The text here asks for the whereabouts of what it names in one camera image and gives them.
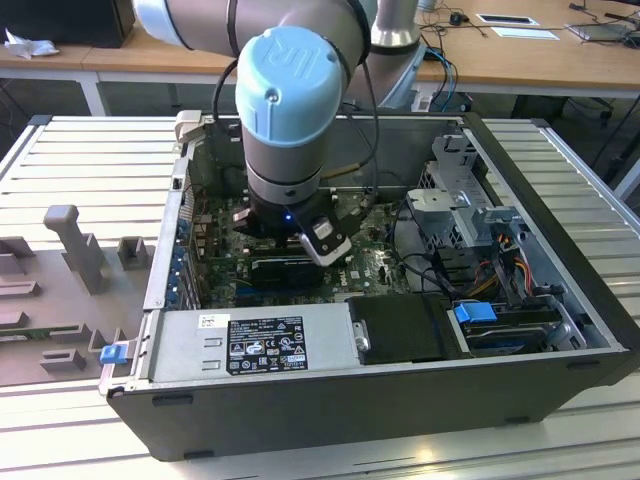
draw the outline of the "metal bracket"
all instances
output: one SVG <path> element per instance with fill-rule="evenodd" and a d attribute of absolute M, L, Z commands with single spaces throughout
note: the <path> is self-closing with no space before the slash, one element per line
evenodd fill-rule
<path fill-rule="evenodd" d="M 491 239 L 489 225 L 496 223 L 508 225 L 517 218 L 520 218 L 520 214 L 514 207 L 478 208 L 471 217 L 471 223 L 476 231 L 476 240 Z"/>
<path fill-rule="evenodd" d="M 469 206 L 464 192 L 447 190 L 411 190 L 408 194 L 414 210 L 423 213 L 446 212 Z"/>
<path fill-rule="evenodd" d="M 364 320 L 353 322 L 353 338 L 356 342 L 356 350 L 359 353 L 365 353 L 371 350 L 371 341 L 367 333 L 367 325 Z"/>
<path fill-rule="evenodd" d="M 439 162 L 449 162 L 450 165 L 472 165 L 478 158 L 476 148 L 462 135 L 438 137 L 432 148 Z"/>
<path fill-rule="evenodd" d="M 205 120 L 201 110 L 183 110 L 178 113 L 174 131 L 178 143 L 188 143 L 204 134 Z"/>

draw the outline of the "screw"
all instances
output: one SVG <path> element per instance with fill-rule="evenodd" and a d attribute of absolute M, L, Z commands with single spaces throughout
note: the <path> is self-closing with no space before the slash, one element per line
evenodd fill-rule
<path fill-rule="evenodd" d="M 364 337 L 356 337 L 356 349 L 359 352 L 368 352 L 369 351 L 369 342 Z"/>

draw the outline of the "black cable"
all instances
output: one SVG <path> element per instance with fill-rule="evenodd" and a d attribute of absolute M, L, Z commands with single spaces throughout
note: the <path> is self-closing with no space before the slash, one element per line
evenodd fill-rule
<path fill-rule="evenodd" d="M 583 111 L 580 109 L 580 107 L 579 107 L 576 103 L 572 102 L 572 101 L 571 101 L 571 99 L 569 99 L 569 101 L 567 101 L 567 105 L 569 105 L 571 108 L 573 108 L 573 110 L 574 110 L 578 115 L 580 115 L 582 118 L 584 118 L 584 119 L 586 119 L 586 120 L 590 120 L 590 121 L 592 121 L 592 122 L 602 122 L 602 119 L 600 119 L 600 118 L 595 118 L 595 117 L 591 117 L 591 116 L 587 115 L 585 112 L 583 112 Z"/>
<path fill-rule="evenodd" d="M 604 100 L 602 100 L 606 105 L 598 104 L 598 106 L 595 106 L 595 105 L 585 105 L 584 103 L 578 102 L 573 97 L 569 97 L 567 100 L 582 108 L 586 108 L 587 110 L 598 110 L 598 111 L 608 110 L 610 112 L 613 111 L 613 102 L 615 102 L 615 99 L 613 99 L 611 102 L 605 102 Z"/>
<path fill-rule="evenodd" d="M 592 169 L 596 168 L 596 165 L 598 163 L 598 160 L 600 159 L 600 157 L 602 156 L 602 154 L 604 153 L 604 151 L 607 149 L 607 147 L 609 146 L 609 144 L 611 143 L 611 141 L 615 138 L 615 136 L 618 134 L 618 132 L 620 131 L 620 129 L 622 128 L 622 126 L 625 124 L 625 122 L 629 119 L 629 117 L 631 116 L 631 114 L 633 113 L 633 110 L 636 108 L 636 106 L 638 105 L 638 103 L 640 103 L 640 95 L 638 95 L 636 97 L 636 99 L 634 100 L 633 104 L 631 105 L 631 107 L 629 107 L 629 110 L 627 111 L 627 113 L 625 114 L 624 117 L 622 117 L 622 120 L 620 120 L 620 123 L 618 123 L 618 125 L 616 126 L 616 128 L 613 130 L 613 132 L 611 132 L 611 135 L 609 135 L 609 138 L 607 138 L 607 140 L 605 140 L 605 142 L 602 144 L 602 147 L 600 148 L 600 150 L 598 151 L 598 154 L 596 155 L 595 159 L 593 160 L 593 162 L 591 163 L 591 165 L 589 165 Z"/>
<path fill-rule="evenodd" d="M 460 77 L 460 75 L 458 75 L 458 67 L 456 67 L 456 64 L 451 62 L 450 60 L 447 60 L 449 62 L 449 65 L 451 65 L 453 67 L 453 93 L 455 94 L 457 88 L 458 88 L 458 78 Z M 444 104 L 443 107 L 443 111 L 444 109 L 448 106 L 448 102 Z"/>
<path fill-rule="evenodd" d="M 578 5 L 578 4 L 576 4 L 576 3 L 570 3 L 570 4 L 569 4 L 569 9 L 570 9 L 570 10 L 575 10 L 575 11 L 577 11 L 577 12 L 582 12 L 582 13 L 584 13 L 585 15 L 589 15 L 589 16 L 591 17 L 591 19 L 592 19 L 594 22 L 596 22 L 596 23 L 598 22 L 598 16 L 597 16 L 597 15 L 594 15 L 593 13 L 591 13 L 591 12 L 587 9 L 587 0 L 583 0 L 583 1 L 582 1 L 582 5 Z"/>
<path fill-rule="evenodd" d="M 424 258 L 424 253 L 410 253 L 410 254 L 405 255 L 404 257 L 402 257 L 401 261 L 404 262 L 405 260 L 407 260 L 409 258 L 414 258 L 414 257 L 420 257 L 420 258 L 422 258 L 424 260 L 428 260 L 428 259 Z"/>
<path fill-rule="evenodd" d="M 362 71 L 364 72 L 364 78 L 367 81 L 367 88 L 369 89 L 369 95 L 371 98 L 374 122 L 374 136 L 371 152 L 369 153 L 369 155 L 367 155 L 367 158 L 358 163 L 358 165 L 360 165 L 360 168 L 364 167 L 367 163 L 375 158 L 376 154 L 378 153 L 378 147 L 380 146 L 380 119 L 378 118 L 378 102 L 376 100 L 376 94 L 373 91 L 373 81 L 371 80 L 371 72 L 369 72 L 369 65 L 367 65 L 367 62 L 364 62 L 362 64 Z"/>
<path fill-rule="evenodd" d="M 380 175 L 389 175 L 390 177 L 395 178 L 396 180 L 398 180 L 402 186 L 404 188 L 406 188 L 407 190 L 410 190 L 411 188 L 413 188 L 411 185 L 409 185 L 407 182 L 405 182 L 402 177 L 400 177 L 400 175 L 398 175 L 396 172 L 391 171 L 391 170 L 380 170 L 378 172 Z"/>
<path fill-rule="evenodd" d="M 184 189 L 184 192 L 182 192 L 182 195 L 186 195 L 187 192 L 189 190 L 191 190 L 193 187 L 198 187 L 200 188 L 200 191 L 204 190 L 204 185 L 200 184 L 200 183 L 190 183 L 189 186 L 187 188 Z"/>
<path fill-rule="evenodd" d="M 390 232 L 390 235 L 389 235 L 389 238 L 390 238 L 389 244 L 391 246 L 391 254 L 396 259 L 396 261 L 399 264 L 404 265 L 407 270 L 409 270 L 410 272 L 418 275 L 420 278 L 424 278 L 428 282 L 431 282 L 434 285 L 437 285 L 438 287 L 440 287 L 442 289 L 443 287 L 440 285 L 440 282 L 438 282 L 437 279 L 435 279 L 433 277 L 430 277 L 430 276 L 428 276 L 426 274 L 423 274 L 420 270 L 417 270 L 416 268 L 413 268 L 411 265 L 408 265 L 407 263 L 404 262 L 404 260 L 402 259 L 402 257 L 400 257 L 400 254 L 398 253 L 398 249 L 396 248 L 396 227 L 398 225 L 398 220 L 400 219 L 400 212 L 402 211 L 402 209 L 405 206 L 408 208 L 409 212 L 411 212 L 411 208 L 409 208 L 409 206 L 407 205 L 407 200 L 405 200 L 398 207 L 398 211 L 396 212 L 395 219 L 393 220 L 393 224 L 391 225 L 391 232 Z M 411 216 L 414 219 L 415 224 L 418 226 L 418 230 L 420 232 L 422 232 L 422 234 L 424 235 L 424 231 L 422 230 L 422 227 L 420 226 L 420 224 L 418 222 L 415 221 L 415 218 L 413 217 L 413 212 L 411 212 Z"/>
<path fill-rule="evenodd" d="M 436 32 L 436 35 L 438 35 L 438 40 L 440 41 L 440 52 L 442 54 L 442 58 L 446 58 L 444 56 L 445 53 L 444 53 L 444 50 L 442 48 L 442 37 L 437 32 Z M 422 37 L 422 40 L 424 41 L 424 43 L 426 43 L 427 46 L 429 46 L 429 41 L 427 40 L 427 38 L 423 34 L 420 34 L 420 36 Z M 447 80 L 449 80 L 449 73 L 448 73 L 449 69 L 447 68 L 447 65 L 444 62 L 440 62 L 440 64 L 442 65 L 442 69 L 444 70 L 444 79 L 442 80 L 442 83 L 440 84 L 440 87 L 436 91 L 435 95 L 431 99 L 431 103 L 432 104 L 434 104 L 436 102 L 436 100 L 438 99 L 440 94 L 443 92 L 444 87 L 447 84 Z"/>
<path fill-rule="evenodd" d="M 422 271 L 422 275 L 426 274 L 429 270 L 433 270 L 433 267 L 427 267 Z M 424 277 L 420 277 L 420 291 L 424 292 Z"/>
<path fill-rule="evenodd" d="M 9 100 L 11 100 L 11 102 L 16 106 L 16 108 L 24 116 L 24 118 L 26 118 L 27 120 L 31 120 L 31 116 L 24 111 L 24 109 L 20 106 L 20 104 L 16 102 L 16 99 L 13 98 L 13 96 L 11 96 L 11 94 L 7 91 L 7 89 L 1 83 L 0 83 L 0 90 L 4 92 L 4 94 L 9 98 Z"/>
<path fill-rule="evenodd" d="M 238 37 L 236 35 L 236 14 L 238 12 L 238 0 L 227 0 L 227 37 L 233 55 L 238 58 L 240 56 L 240 47 L 238 46 Z"/>
<path fill-rule="evenodd" d="M 369 26 L 369 19 L 367 18 L 367 12 L 364 11 L 364 7 L 359 0 L 345 0 L 353 13 L 356 16 L 358 26 L 362 31 L 363 49 L 358 65 L 364 65 L 366 63 L 369 53 L 371 53 L 371 27 Z"/>
<path fill-rule="evenodd" d="M 446 9 L 446 10 L 449 10 L 451 13 L 453 13 L 453 12 L 454 12 L 454 11 L 456 11 L 456 10 L 457 10 L 457 11 L 459 11 L 462 15 L 464 15 L 464 16 L 467 18 L 466 22 L 469 24 L 469 26 L 470 26 L 470 27 L 473 27 L 473 28 L 475 28 L 476 30 L 478 30 L 478 32 L 480 32 L 480 35 L 482 35 L 482 37 L 483 37 L 483 38 L 489 38 L 489 35 L 487 35 L 486 33 L 484 33 L 484 32 L 482 31 L 482 29 L 481 29 L 478 25 L 476 25 L 475 23 L 473 23 L 473 22 L 471 21 L 471 18 L 469 17 L 469 15 L 467 15 L 466 13 L 464 13 L 464 10 L 463 10 L 462 8 L 459 8 L 459 7 L 451 8 L 449 5 L 447 5 L 447 4 L 446 4 L 446 3 L 444 3 L 444 2 L 442 2 L 442 6 L 441 6 L 440 8 L 444 8 L 444 9 Z"/>
<path fill-rule="evenodd" d="M 231 75 L 231 72 L 233 72 L 236 69 L 237 66 L 238 66 L 238 59 L 234 58 L 231 61 L 231 63 L 227 65 L 227 68 L 224 69 L 224 72 L 222 72 L 222 75 L 220 75 L 220 78 L 218 79 L 218 83 L 216 83 L 216 88 L 213 91 L 213 98 L 211 99 L 211 112 L 213 114 L 213 124 L 225 134 L 229 133 L 229 129 L 220 122 L 220 114 L 218 113 L 218 102 L 220 101 L 220 94 L 222 93 L 222 87 L 224 86 L 224 82 L 227 80 L 229 75 Z"/>
<path fill-rule="evenodd" d="M 459 25 L 459 26 L 455 26 L 455 25 L 450 25 L 450 24 L 440 24 L 440 23 L 434 23 L 431 25 L 425 25 L 424 27 L 438 27 L 441 28 L 443 30 L 458 30 L 460 28 L 475 28 L 476 30 L 482 30 L 482 29 L 488 29 L 488 28 L 493 28 L 493 27 L 499 27 L 500 25 L 476 25 L 476 24 L 472 24 L 472 25 Z M 549 28 L 545 28 L 545 27 L 521 27 L 521 26 L 513 26 L 511 28 L 517 28 L 518 30 L 552 30 L 552 31 L 562 31 L 562 30 L 566 30 L 566 27 L 549 27 Z"/>
<path fill-rule="evenodd" d="M 342 102 L 342 106 L 343 107 L 351 107 L 353 108 L 354 112 L 362 112 L 362 108 L 360 108 L 358 105 L 356 105 L 355 103 L 350 103 L 350 102 Z"/>
<path fill-rule="evenodd" d="M 373 147 L 371 145 L 371 142 L 369 141 L 367 136 L 364 134 L 364 132 L 360 128 L 360 125 L 358 125 L 356 123 L 355 119 L 353 118 L 353 116 L 350 113 L 348 113 L 348 112 L 343 112 L 343 113 L 344 113 L 344 116 L 347 117 L 347 119 L 349 120 L 351 125 L 353 125 L 353 128 L 356 130 L 356 132 L 358 132 L 358 135 L 360 136 L 360 139 L 362 140 L 362 143 L 364 143 L 365 146 L 367 147 L 367 149 L 369 149 L 371 151 L 373 149 Z M 378 190 L 379 190 L 378 158 L 377 158 L 377 156 L 375 156 L 375 155 L 373 156 L 371 164 L 373 166 L 372 181 L 371 181 L 371 193 L 370 193 L 369 201 L 367 202 L 367 206 L 365 207 L 365 209 L 363 211 L 363 215 L 365 215 L 365 216 L 369 215 L 369 213 L 373 209 L 373 206 L 376 203 L 376 198 L 378 198 Z"/>

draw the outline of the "wooden desk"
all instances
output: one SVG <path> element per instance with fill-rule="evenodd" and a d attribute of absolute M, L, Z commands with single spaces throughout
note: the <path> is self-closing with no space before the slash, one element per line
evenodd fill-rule
<path fill-rule="evenodd" d="M 539 27 L 532 28 L 593 23 L 588 15 L 570 10 L 569 3 L 570 0 L 447 0 L 449 7 L 462 8 L 478 26 L 488 24 L 477 18 L 476 13 L 529 16 L 540 23 Z M 606 12 L 620 15 L 634 12 L 634 7 L 615 2 L 589 0 L 587 5 L 603 22 L 611 21 L 604 17 Z M 448 25 L 449 15 L 448 10 L 440 9 L 417 18 Z M 630 96 L 636 96 L 640 91 L 640 52 L 631 48 L 581 43 L 580 38 L 568 30 L 553 31 L 560 40 L 502 38 L 490 28 L 482 31 L 487 38 L 475 28 L 450 27 L 443 37 L 447 58 L 458 68 L 461 87 L 489 84 L 498 86 L 498 92 L 505 85 L 629 90 Z M 425 36 L 432 46 L 438 46 L 434 33 L 425 33 Z M 442 79 L 442 67 L 438 64 L 423 66 L 418 80 L 434 79 Z"/>
<path fill-rule="evenodd" d="M 570 0 L 446 1 L 451 8 L 464 9 L 474 24 L 485 27 L 476 13 L 530 16 L 540 23 L 539 28 L 592 21 L 588 15 L 570 10 Z M 588 7 L 603 21 L 608 21 L 603 17 L 605 12 L 628 15 L 634 11 L 634 7 L 601 0 L 589 0 Z M 450 27 L 443 44 L 447 57 L 458 68 L 458 91 L 610 98 L 633 98 L 640 92 L 640 52 L 621 45 L 581 43 L 566 30 L 553 32 L 559 41 L 501 38 L 490 28 L 483 28 L 488 36 L 483 38 L 474 28 L 449 26 L 446 9 L 417 18 Z M 435 34 L 425 36 L 438 45 Z M 61 52 L 28 61 L 0 49 L 0 77 L 77 81 L 92 115 L 105 115 L 108 108 L 101 82 L 215 84 L 230 61 L 165 44 L 140 26 L 120 49 L 63 45 Z M 419 98 L 430 97 L 442 79 L 442 66 L 425 62 L 417 76 Z"/>
<path fill-rule="evenodd" d="M 6 48 L 0 48 L 0 68 L 42 68 L 51 70 L 82 70 L 82 61 L 91 51 L 91 47 L 63 45 L 60 53 L 46 57 L 32 57 L 27 60 L 15 57 Z"/>

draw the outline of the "blue release tab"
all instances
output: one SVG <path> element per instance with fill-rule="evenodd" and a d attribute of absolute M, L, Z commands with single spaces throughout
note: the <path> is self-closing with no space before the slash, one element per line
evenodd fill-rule
<path fill-rule="evenodd" d="M 126 345 L 107 345 L 100 352 L 100 363 L 103 365 L 121 365 L 127 363 Z"/>
<path fill-rule="evenodd" d="M 458 323 L 495 322 L 498 320 L 490 303 L 463 302 L 453 309 Z"/>

